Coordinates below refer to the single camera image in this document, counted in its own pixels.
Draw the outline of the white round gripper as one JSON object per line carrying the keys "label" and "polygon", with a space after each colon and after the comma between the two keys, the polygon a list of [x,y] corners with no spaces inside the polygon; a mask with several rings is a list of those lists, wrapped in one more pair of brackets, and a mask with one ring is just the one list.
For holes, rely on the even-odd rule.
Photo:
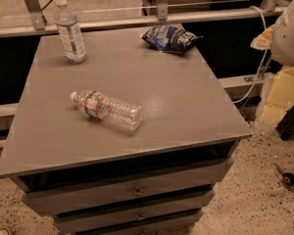
{"label": "white round gripper", "polygon": [[284,65],[273,78],[260,115],[263,123],[278,125],[294,106],[294,0],[274,25],[252,40],[250,47],[257,50],[270,48],[271,57]]}

